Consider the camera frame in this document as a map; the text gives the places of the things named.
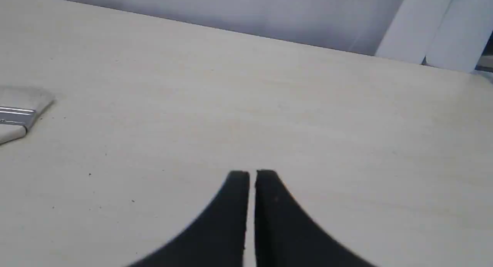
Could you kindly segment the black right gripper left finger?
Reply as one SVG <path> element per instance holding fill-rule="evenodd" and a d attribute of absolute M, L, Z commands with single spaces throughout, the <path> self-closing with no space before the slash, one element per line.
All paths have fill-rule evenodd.
<path fill-rule="evenodd" d="M 250 175 L 231 171 L 195 220 L 134 267 L 242 267 Z"/>

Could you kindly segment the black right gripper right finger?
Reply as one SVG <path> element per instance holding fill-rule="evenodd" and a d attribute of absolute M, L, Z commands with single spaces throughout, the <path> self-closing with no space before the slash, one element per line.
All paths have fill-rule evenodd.
<path fill-rule="evenodd" d="M 254 246 L 258 267 L 371 266 L 320 228 L 273 170 L 257 171 Z"/>

